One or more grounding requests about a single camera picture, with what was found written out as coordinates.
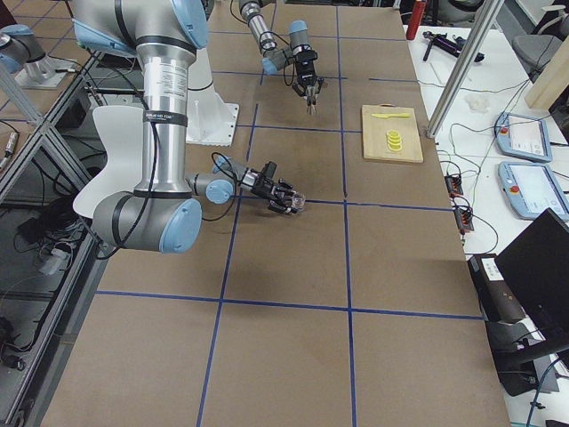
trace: robot label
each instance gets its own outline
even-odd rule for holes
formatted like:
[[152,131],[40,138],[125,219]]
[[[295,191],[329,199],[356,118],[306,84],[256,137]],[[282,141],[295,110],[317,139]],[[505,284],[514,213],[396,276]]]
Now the robot label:
[[186,100],[188,71],[182,67],[163,62],[150,62],[144,70],[144,78],[158,77],[157,84],[150,87],[149,96]]

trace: wire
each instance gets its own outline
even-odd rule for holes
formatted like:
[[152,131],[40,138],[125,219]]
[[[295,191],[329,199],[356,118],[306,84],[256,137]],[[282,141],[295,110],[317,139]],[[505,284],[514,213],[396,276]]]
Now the wire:
[[71,183],[71,181],[69,181],[69,179],[68,179],[65,175],[63,175],[63,174],[61,174],[61,173],[58,173],[58,174],[55,176],[55,178],[53,178],[50,174],[48,174],[48,173],[43,169],[42,166],[40,166],[40,165],[36,162],[36,160],[35,160],[34,158],[32,158],[32,163],[33,163],[34,166],[39,170],[40,174],[42,174],[43,176],[45,176],[45,178],[47,178],[48,180],[50,180],[51,182],[53,182],[53,191],[55,192],[55,194],[57,194],[58,196],[66,196],[65,194],[60,194],[60,192],[57,190],[57,186],[58,186],[58,185],[59,185],[64,191],[66,191],[66,192],[68,193],[67,195],[73,193],[73,191],[72,191],[71,189],[68,189],[66,186],[64,186],[61,182],[58,181],[59,177],[60,177],[60,176],[63,176],[66,180],[68,180],[68,182],[69,182],[71,185],[73,185],[73,184]]
[[527,416],[527,422],[525,423],[525,427],[531,426],[533,410],[535,409],[535,406],[537,405],[537,398],[540,396],[541,387],[543,386],[543,383],[545,383],[545,377],[547,376],[547,374],[549,373],[551,368],[553,368],[555,366],[555,364],[560,362],[560,361],[561,361],[561,358],[555,359],[553,362],[551,362],[549,364],[549,366],[543,372],[543,375],[541,376],[540,382],[538,383],[537,390],[535,391],[535,396],[533,397],[533,401],[531,403],[532,407],[530,408],[530,413]]
[[[468,87],[461,87],[459,90],[467,91],[467,92],[474,92],[474,93],[502,93],[502,92],[509,91],[510,89],[516,89],[520,85],[523,85],[524,83],[527,83],[529,81],[530,81],[530,79],[528,78],[528,79],[524,80],[523,82],[518,83],[517,85],[505,87],[505,88],[500,89],[498,91],[486,91],[486,90],[480,90],[480,89],[470,89]],[[417,83],[419,83],[420,85],[425,85],[425,86],[435,86],[435,87],[441,87],[441,88],[446,87],[445,85],[437,85],[436,83],[426,83],[426,82],[422,82],[421,80],[417,80]]]
[[93,153],[93,154],[89,154],[87,156],[80,157],[79,160],[81,160],[83,162],[83,161],[87,160],[88,158],[98,157],[98,156],[106,156],[106,155],[107,155],[107,153],[105,153],[105,152]]
[[555,175],[559,175],[559,176],[561,176],[561,177],[566,178],[567,180],[569,180],[569,175],[565,175],[565,174],[560,173],[560,172],[557,172],[557,171],[551,171],[551,172],[553,172]]
[[486,224],[488,227],[490,227],[494,233],[494,236],[496,236],[496,243],[494,243],[494,245],[492,246],[492,249],[488,250],[488,251],[484,251],[484,252],[479,252],[479,253],[475,253],[475,254],[468,254],[466,253],[466,255],[484,255],[484,254],[489,254],[491,252],[494,251],[494,249],[496,249],[496,247],[498,247],[498,243],[500,243],[500,236],[498,235],[498,231],[496,230],[496,228],[488,221],[480,218],[478,215],[474,215],[472,214],[472,216],[478,220],[480,220],[481,222],[483,222],[484,224]]
[[553,43],[553,39],[554,39],[554,38],[555,38],[554,36],[551,36],[548,45],[545,46],[545,49],[544,49],[543,52],[541,53],[540,57],[537,59],[537,62],[535,62],[535,68],[536,68],[535,71],[540,70],[540,60],[541,60],[541,58],[543,57],[543,55],[545,55],[545,52],[548,51],[549,47],[550,47],[551,44]]
[[106,151],[104,149],[97,149],[95,147],[93,147],[93,145],[88,144],[87,142],[85,142],[84,140],[82,140],[81,138],[77,138],[76,136],[73,135],[61,135],[63,138],[71,138],[74,141],[79,142],[80,144],[85,145],[85,147],[92,149],[95,153],[106,153]]
[[63,0],[65,2],[65,6],[68,8],[68,12],[69,12],[69,18],[73,19],[75,18],[75,16],[73,16],[73,11],[71,10],[71,6],[69,5],[69,0]]
[[13,290],[14,287],[21,285],[22,283],[31,280],[33,278],[43,278],[44,275],[39,275],[39,276],[32,276],[30,278],[23,278],[19,281],[17,281],[16,283],[14,283],[13,285],[11,285],[10,287],[8,287],[8,289],[6,289],[6,291],[2,294],[2,297],[0,297],[0,309],[2,309],[2,304],[4,303],[4,300],[6,299],[6,295],[8,295],[10,293],[10,291]]
[[[91,58],[94,58],[95,60],[99,60],[96,56],[94,56],[91,52],[89,52],[89,54],[91,55]],[[94,86],[95,89],[97,90],[97,95],[98,92],[100,91],[99,87],[97,86],[97,84],[95,83],[95,79],[92,78],[91,72],[89,72],[89,69],[86,68],[84,65],[82,65],[81,63],[77,62],[76,60],[68,60],[66,58],[60,58],[58,56],[53,56],[52,54],[50,54],[50,57],[54,58],[55,60],[65,60],[67,62],[72,62],[74,64],[76,64],[77,66],[80,67],[80,73],[79,75],[83,78],[85,84],[89,87],[89,86]],[[85,78],[85,75],[87,75],[90,79],[92,83],[89,83],[89,81],[87,81],[87,79]],[[103,96],[102,99],[104,100],[105,104],[108,105],[107,100],[105,99],[105,97]]]
[[[131,67],[130,67],[125,73],[123,73],[123,74],[124,74],[125,76],[128,76],[129,74],[131,74],[131,73],[134,72],[134,71],[139,71],[139,70],[137,70],[137,69],[134,69],[134,66],[135,66],[135,65],[136,65],[136,60],[135,60],[135,59],[132,59]],[[98,85],[100,82],[102,82],[102,81],[109,80],[109,79],[111,79],[111,78],[116,78],[116,77],[112,77],[112,76],[111,76],[111,75],[114,74],[114,73],[115,73],[115,71],[110,70],[105,76],[97,78],[97,85]]]
[[[129,78],[127,76],[125,76],[123,73],[121,73],[118,69],[112,68],[112,67],[109,67],[109,68],[114,70],[131,87],[131,89],[134,91],[135,96],[142,103],[142,107],[144,107],[145,111],[149,111],[148,104],[144,100],[144,97],[142,96],[142,94],[140,93],[138,88],[131,82],[131,80],[129,80]],[[156,123],[150,122],[150,128],[152,129],[152,133],[154,135],[154,156],[152,159],[152,172],[150,173],[150,179],[148,182],[147,194],[144,197],[144,201],[142,202],[142,206],[140,207],[140,211],[139,211],[136,219],[134,220],[134,223],[132,224],[131,228],[126,232],[126,235],[124,235],[124,237],[121,238],[120,242],[117,242],[118,245],[115,247],[115,249],[113,249],[107,255],[97,257],[98,260],[102,260],[102,261],[108,260],[111,256],[116,254],[121,247],[124,247],[124,244],[126,243],[128,238],[131,236],[131,234],[134,232],[134,229],[136,229],[136,226],[139,224],[140,220],[142,219],[142,215],[146,211],[148,201],[150,200],[150,196],[152,194],[152,185],[154,184],[154,178],[156,176],[156,167],[157,167],[157,163],[158,163],[158,149],[160,147],[160,137],[158,136],[158,130],[156,129]]]
[[[221,169],[220,165],[217,163],[217,159],[214,156],[221,157],[229,165],[229,169],[230,169],[231,174],[227,173],[224,169]],[[220,172],[222,172],[224,175],[228,176],[229,178],[231,178],[231,180],[233,180],[233,197],[231,198],[231,203],[229,203],[229,206],[225,210],[225,212],[223,212],[220,216],[217,216],[215,218],[204,218],[204,217],[202,217],[202,220],[205,222],[219,221],[221,218],[225,217],[229,213],[229,211],[233,207],[233,204],[235,204],[235,199],[237,198],[237,186],[239,185],[239,179],[237,178],[235,170],[233,169],[231,162],[229,162],[229,159],[225,155],[221,154],[220,152],[214,151],[211,154],[211,158],[213,161],[213,165],[216,166],[220,170]]]
[[229,11],[231,12],[231,16],[233,16],[236,20],[247,25],[247,23],[244,20],[242,20],[241,18],[238,18],[237,15],[235,15],[233,13],[233,0],[231,0],[231,3],[229,3]]
[[442,163],[446,163],[446,164],[447,164],[446,172],[445,172],[447,175],[448,175],[448,165],[453,165],[454,167],[456,167],[456,168],[458,169],[458,171],[459,171],[459,172],[458,172],[458,175],[459,175],[459,176],[461,175],[461,168],[460,168],[456,163],[452,162],[451,160],[439,160],[438,163],[441,163],[441,164],[442,164]]
[[13,129],[14,132],[20,133],[20,131],[18,129],[16,129],[14,126],[10,125],[8,122],[6,122],[5,120],[0,119],[0,123],[3,123],[4,125],[11,127]]

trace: white table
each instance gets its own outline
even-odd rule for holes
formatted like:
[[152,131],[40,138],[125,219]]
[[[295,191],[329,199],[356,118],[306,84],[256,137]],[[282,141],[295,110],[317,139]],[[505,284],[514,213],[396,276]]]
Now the white table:
[[[420,27],[415,40],[409,42],[409,50],[413,58],[413,65],[421,84],[421,93],[425,108],[430,116],[437,105],[443,86],[456,63],[456,59],[450,54],[433,47],[429,59],[423,61],[423,55],[427,49],[428,40],[423,38],[423,31],[433,33],[448,33],[448,37],[468,37],[468,28],[432,28]],[[498,30],[491,30],[486,37],[481,52],[485,59],[474,64],[464,81],[462,87],[485,91],[501,91],[502,89],[515,86],[499,93],[476,93],[460,90],[456,97],[449,115],[436,137],[439,157],[441,161],[450,160],[458,165],[461,170],[476,169],[481,165],[481,174],[476,178],[474,173],[463,175],[462,186],[465,198],[472,203],[474,201],[474,214],[496,229],[499,239],[493,252],[499,253],[531,222],[520,220],[511,209],[506,199],[497,174],[498,164],[504,160],[514,160],[513,157],[504,156],[493,144],[493,131],[491,129],[473,133],[466,128],[453,126],[452,139],[450,137],[453,124],[465,125],[471,129],[482,130],[493,126],[498,115],[508,106],[510,100],[516,94],[522,82],[527,79],[527,74],[512,51],[506,37]],[[529,82],[521,91],[519,101],[509,104],[508,111],[526,115],[529,117],[545,117],[549,114],[545,110],[529,109],[525,103],[525,94],[531,88]],[[486,111],[473,110],[470,103],[478,106],[486,106]],[[564,143],[565,138],[557,128],[551,117],[546,118],[549,137],[551,141]],[[549,166],[557,172],[569,174],[569,148],[552,147],[553,162]],[[441,164],[443,171],[447,167],[450,173],[455,173],[453,165]],[[569,189],[569,181],[557,177],[562,189]],[[483,253],[492,249],[496,242],[496,236],[492,229],[481,222],[474,220],[475,231],[467,234],[464,251],[466,254]],[[557,371],[567,375],[564,367],[557,365]],[[545,409],[536,409],[533,413],[533,425],[545,425],[545,420],[555,419],[569,423],[569,380],[558,380],[560,392],[541,394],[539,401],[545,405]],[[512,422],[525,423],[529,402],[533,399],[534,391],[528,391],[515,398],[504,392],[504,398]]]

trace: blue tape line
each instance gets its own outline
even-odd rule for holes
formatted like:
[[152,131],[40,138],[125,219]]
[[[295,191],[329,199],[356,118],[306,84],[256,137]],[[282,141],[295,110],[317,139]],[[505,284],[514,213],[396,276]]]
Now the blue tape line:
[[18,4],[16,4],[16,5],[10,10],[10,13],[12,13],[12,11],[15,11],[16,9],[18,9],[18,8],[21,6],[21,4],[24,3],[24,1],[25,1],[25,0],[21,0]]
[[357,427],[357,395],[356,395],[356,358],[354,356],[354,319],[352,311],[348,312],[349,334],[349,386],[352,400],[352,426]]
[[248,73],[245,71],[212,71],[212,74],[240,74],[243,76],[261,76],[261,73]]
[[[340,13],[336,6],[336,45],[338,49],[338,76],[341,77],[341,47],[340,47]],[[341,178],[344,194],[344,247],[346,251],[346,292],[348,296],[348,336],[349,336],[349,387],[351,397],[352,427],[357,427],[357,395],[356,395],[356,361],[354,358],[354,325],[352,316],[352,285],[349,258],[349,223],[348,223],[348,184],[346,180],[346,151],[344,146],[344,108],[342,102],[341,79],[338,81],[340,97],[340,137],[341,137]]]
[[114,296],[134,296],[137,298],[156,298],[161,300],[187,300],[199,302],[219,302],[219,298],[210,298],[206,296],[189,296],[189,295],[176,295],[176,294],[153,294],[147,292],[126,292],[126,291],[105,291],[98,290],[95,292],[97,295],[114,295]]
[[98,290],[96,294],[111,295],[111,296],[131,296],[134,298],[149,298],[159,300],[186,300],[196,302],[223,302],[229,304],[243,304],[243,305],[259,305],[264,307],[282,307],[291,309],[305,309],[305,310],[324,310],[324,311],[343,311],[343,312],[357,312],[367,314],[383,314],[388,316],[406,316],[415,318],[457,318],[460,320],[484,320],[481,316],[469,316],[460,314],[441,314],[441,313],[427,313],[420,311],[402,311],[402,310],[380,310],[380,309],[366,309],[352,307],[334,306],[334,305],[316,305],[316,304],[300,304],[294,302],[271,302],[271,301],[254,301],[254,300],[239,300],[239,299],[221,299],[206,296],[191,296],[191,295],[177,295],[177,294],[152,294],[145,292],[127,292],[127,291],[112,291],[112,290]]
[[387,207],[389,209],[412,209],[417,211],[438,211],[438,212],[452,212],[451,207],[430,207],[430,206],[408,206],[408,205],[384,205],[379,204],[380,207]]
[[251,125],[251,133],[249,133],[249,144],[247,146],[247,152],[245,154],[245,160],[249,162],[249,158],[251,156],[251,148],[252,148],[252,138],[255,134],[256,129],[256,122],[257,122],[257,113],[259,112],[259,103],[255,104],[255,111],[252,114],[252,125]]
[[341,129],[316,129],[312,127],[287,127],[287,126],[272,126],[272,125],[257,125],[259,129],[279,129],[285,131],[307,131],[307,132],[328,132],[340,133]]
[[43,16],[40,16],[40,17],[39,17],[39,21],[36,22],[34,25],[32,25],[32,26],[30,27],[30,29],[32,29],[32,28],[35,27],[37,24],[39,24],[39,23],[42,21],[42,19],[45,18],[45,17],[47,16],[47,14],[48,14],[49,12],[51,12],[51,11],[55,8],[55,6],[57,6],[57,3],[58,3],[58,2],[53,2],[53,6],[50,7],[50,8],[47,10],[47,12],[44,13]]
[[346,307],[335,307],[333,305],[313,305],[313,304],[296,304],[293,302],[268,302],[268,301],[248,301],[237,299],[224,299],[224,303],[238,305],[258,305],[262,307],[280,307],[285,309],[304,309],[304,310],[324,310],[324,311],[343,311],[348,312]]
[[[251,134],[249,135],[249,144],[247,147],[247,161],[249,160],[249,154],[251,152],[252,146],[252,136],[255,132],[255,122],[257,120],[257,111],[259,109],[259,104],[255,105],[255,112],[252,118],[252,127],[251,127]],[[235,236],[237,233],[237,223],[239,220],[239,212],[241,211],[241,196],[243,195],[243,191],[240,190],[239,192],[239,200],[237,201],[237,208],[235,211],[235,219],[233,220],[233,230],[231,230],[231,239],[229,240],[229,250],[228,250],[228,259],[225,263],[225,270],[223,271],[223,283],[221,285],[221,292],[220,292],[220,302],[217,308],[217,313],[215,315],[215,325],[213,326],[213,334],[212,334],[212,342],[210,344],[210,352],[207,358],[207,368],[205,369],[205,378],[204,378],[204,386],[202,388],[202,398],[200,399],[199,403],[199,410],[197,413],[197,420],[196,420],[196,427],[201,427],[202,419],[204,417],[204,407],[205,407],[205,398],[207,396],[207,387],[210,381],[210,374],[212,372],[212,363],[213,363],[213,353],[215,352],[215,344],[217,342],[217,335],[220,328],[220,320],[221,320],[221,309],[223,308],[223,297],[225,295],[225,288],[228,283],[228,275],[229,275],[229,266],[231,265],[231,255],[233,254],[233,246],[235,244]]]
[[29,15],[13,15],[14,18],[35,18],[37,20],[41,20],[43,18],[47,18],[48,20],[69,20],[69,16],[29,16]]
[[69,34],[72,30],[73,30],[73,27],[71,27],[70,29],[68,29],[67,33],[65,33],[65,34],[63,35],[63,38],[61,38],[59,42],[57,42],[56,44],[53,45],[53,48],[50,50],[50,53],[53,52],[55,49],[57,49],[57,46],[59,46],[60,43],[61,43],[63,40],[69,40],[69,39],[66,38],[66,37],[68,36],[68,34]]
[[354,313],[386,314],[390,316],[406,316],[410,318],[454,318],[458,320],[484,320],[482,316],[467,316],[462,314],[424,313],[420,311],[352,309]]

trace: black cable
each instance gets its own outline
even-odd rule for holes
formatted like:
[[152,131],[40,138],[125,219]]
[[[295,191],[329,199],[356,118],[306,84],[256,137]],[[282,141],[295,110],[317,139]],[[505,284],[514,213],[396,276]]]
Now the black cable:
[[85,142],[84,140],[82,140],[81,138],[77,138],[74,135],[61,135],[63,138],[71,138],[74,141],[79,142],[80,144],[85,145],[85,147],[92,149],[95,153],[106,153],[106,151],[104,149],[97,149],[95,147],[93,147],[93,145]]
[[[146,100],[144,99],[144,97],[142,96],[142,94],[140,93],[138,88],[132,83],[132,81],[127,76],[125,76],[123,73],[121,73],[118,69],[112,68],[112,67],[109,67],[109,69],[112,69],[113,71],[115,71],[131,87],[131,89],[134,90],[135,96],[142,103],[142,107],[144,108],[144,110],[149,111],[149,107],[148,107],[148,104],[146,103]],[[105,256],[97,257],[98,260],[108,260],[111,256],[116,254],[121,247],[124,247],[124,244],[126,243],[128,238],[131,236],[131,234],[134,232],[134,229],[136,229],[136,226],[139,224],[139,222],[142,218],[142,215],[144,214],[146,207],[148,205],[148,201],[150,200],[150,196],[152,194],[152,185],[154,184],[154,178],[156,175],[156,166],[158,163],[158,148],[160,146],[160,138],[158,136],[158,130],[156,129],[156,123],[150,122],[150,128],[152,129],[152,133],[154,135],[154,158],[152,159],[152,172],[150,173],[150,180],[148,183],[147,194],[144,197],[144,201],[142,202],[142,206],[140,207],[139,214],[137,215],[136,219],[134,220],[134,223],[132,224],[131,228],[127,231],[126,235],[123,238],[121,238],[121,241],[118,242],[118,245],[115,247],[115,249],[113,249],[109,254],[107,254]]]
[[[459,88],[460,91],[467,91],[467,92],[474,92],[474,93],[502,93],[502,92],[506,92],[509,91],[510,89],[516,89],[518,86],[523,85],[524,83],[529,82],[529,79],[524,80],[523,82],[518,83],[517,85],[513,85],[513,86],[509,86],[509,87],[505,87],[503,89],[500,89],[498,91],[486,91],[483,89],[470,89],[468,87],[461,87]],[[444,85],[437,85],[436,83],[427,83],[427,82],[422,82],[421,80],[417,80],[417,83],[420,85],[425,85],[425,86],[435,86],[435,87],[440,87],[440,88],[445,88],[446,86]]]
[[[517,105],[519,98],[522,95],[523,90],[527,87],[527,85],[529,84],[529,80],[527,80],[523,85],[521,85],[516,93],[514,93],[514,95],[512,96],[512,98],[509,100],[508,104],[506,104],[506,108],[504,109],[504,112],[506,112],[506,110],[509,108],[509,105],[512,103],[512,101],[517,97],[517,100],[515,101],[514,105],[512,106],[511,110],[509,112],[511,112]],[[496,118],[496,121],[494,122],[494,129],[496,127],[496,125],[498,124],[498,119]],[[490,142],[490,144],[488,144],[488,148],[486,149],[486,152],[484,154],[484,157],[482,158],[482,162],[480,162],[479,165],[479,171],[480,173],[482,172],[482,166],[484,165],[486,159],[488,158],[488,154],[490,154],[490,149],[492,148],[492,145],[496,142],[496,134],[494,134],[492,141]],[[476,191],[477,191],[477,185],[478,185],[478,180],[480,179],[480,173],[477,175],[477,177],[475,178],[474,181],[474,186],[472,188],[472,205],[474,205],[475,201],[476,201]]]
[[494,233],[494,236],[496,236],[496,243],[494,243],[494,246],[492,246],[492,249],[488,250],[488,251],[484,251],[481,253],[477,253],[477,254],[466,254],[466,255],[484,255],[484,254],[489,254],[491,253],[494,249],[496,249],[496,247],[498,246],[498,243],[500,242],[500,236],[498,235],[498,231],[496,231],[496,229],[493,227],[493,225],[486,221],[483,220],[482,218],[480,218],[478,215],[474,215],[472,214],[472,216],[478,220],[480,220],[481,222],[483,222],[484,224],[486,224],[488,227],[490,227]]
[[[89,54],[91,55],[91,58],[94,58],[95,60],[99,60],[96,56],[94,56],[91,52],[89,52]],[[85,84],[87,86],[91,85],[94,86],[94,88],[96,89],[97,93],[100,91],[99,87],[97,86],[97,83],[95,82],[95,79],[92,78],[91,72],[89,71],[88,68],[86,68],[83,64],[77,62],[76,60],[68,60],[66,58],[60,58],[58,56],[53,56],[52,54],[50,54],[50,57],[54,58],[55,60],[66,60],[67,62],[73,62],[74,64],[78,65],[80,67],[80,73],[85,73],[90,79],[91,79],[91,83],[89,83],[87,81],[87,79],[85,78],[85,76],[83,76],[83,79],[85,81]]]
[[20,131],[18,129],[16,129],[14,126],[10,125],[8,122],[6,122],[5,120],[0,119],[0,123],[5,124],[8,127],[11,127],[13,129],[14,132],[20,133]]
[[549,47],[550,47],[551,44],[553,43],[553,39],[554,39],[554,38],[555,38],[554,36],[551,36],[548,45],[545,46],[545,49],[544,49],[543,52],[541,53],[540,57],[537,59],[537,62],[535,62],[535,71],[536,71],[536,72],[540,70],[540,60],[541,60],[541,58],[543,57],[543,55],[545,55],[545,52],[548,51]]
[[89,154],[87,156],[80,157],[79,160],[83,162],[84,160],[87,160],[88,158],[98,157],[98,156],[106,156],[106,155],[107,155],[107,153],[105,153],[105,152],[93,153],[93,154]]
[[569,175],[565,175],[565,174],[562,174],[562,173],[559,173],[559,172],[553,171],[553,170],[551,172],[553,172],[555,175],[562,176],[563,178],[566,178],[567,180],[569,180]]
[[32,163],[34,164],[34,166],[39,170],[40,174],[42,174],[43,176],[45,176],[45,178],[47,178],[48,180],[50,180],[51,182],[53,182],[54,186],[59,185],[64,191],[67,191],[68,194],[72,194],[73,191],[71,189],[68,189],[66,186],[64,186],[61,182],[58,181],[58,178],[60,176],[63,176],[66,180],[68,180],[68,182],[73,185],[73,183],[71,183],[71,181],[62,173],[58,173],[58,175],[55,176],[55,178],[53,178],[50,174],[48,174],[42,166],[40,166],[36,160],[34,158],[32,158]]
[[535,407],[537,405],[537,398],[540,396],[541,387],[543,386],[543,383],[545,383],[545,377],[548,375],[551,368],[554,367],[555,364],[560,362],[560,361],[561,361],[561,358],[555,359],[553,362],[551,362],[549,364],[549,366],[543,372],[543,375],[541,376],[540,382],[538,383],[537,389],[535,391],[535,396],[533,397],[533,401],[531,403],[530,413],[527,416],[527,422],[525,423],[525,427],[530,427],[530,425],[532,423],[533,410],[535,409]]
[[208,84],[207,86],[200,87],[199,89],[192,89],[192,88],[189,87],[189,88],[188,88],[188,91],[190,91],[190,92],[202,92],[202,91],[204,91],[205,89],[209,89],[209,88],[212,87],[212,86],[213,86],[213,80],[212,80],[212,81],[210,82],[210,84]]
[[458,171],[459,171],[459,172],[458,172],[458,175],[462,175],[462,173],[461,173],[461,167],[458,166],[458,165],[457,165],[456,163],[454,163],[453,161],[451,161],[451,160],[439,160],[438,163],[446,163],[446,164],[448,164],[448,165],[453,165],[454,167],[456,167],[456,168],[458,169]]
[[242,20],[241,18],[238,18],[234,13],[233,13],[233,0],[231,0],[231,3],[229,3],[229,11],[231,12],[231,16],[233,16],[236,20],[238,20],[239,22],[241,22],[242,24],[247,25],[247,23]]
[[34,244],[32,244],[32,245],[37,245],[37,246],[29,247],[28,249],[19,249],[18,245],[16,244],[16,240],[18,239],[19,235],[20,235],[20,233],[16,232],[16,234],[14,234],[14,237],[12,238],[12,247],[13,247],[14,251],[17,252],[18,254],[25,254],[26,252],[35,251],[35,250],[42,247],[42,243],[40,241],[40,242],[35,242]]
[[[221,169],[220,165],[217,163],[217,159],[214,156],[221,157],[223,160],[225,160],[225,162],[229,165],[231,175],[229,173],[227,173],[224,169]],[[202,220],[205,222],[219,221],[221,218],[225,217],[229,213],[229,211],[233,207],[233,204],[235,204],[235,199],[237,198],[237,186],[239,185],[239,179],[237,178],[237,175],[236,175],[235,171],[233,170],[233,167],[231,166],[229,159],[225,155],[221,154],[218,151],[214,151],[211,154],[211,158],[213,161],[213,165],[216,166],[220,170],[220,172],[222,172],[224,175],[228,176],[233,181],[233,197],[231,198],[231,203],[229,203],[229,206],[225,210],[225,212],[223,212],[220,216],[217,216],[215,218],[204,218],[204,217],[202,217]]]
[[71,6],[69,5],[69,0],[63,0],[65,2],[65,6],[68,8],[69,18],[73,19],[75,16],[73,15],[73,11],[71,10]]

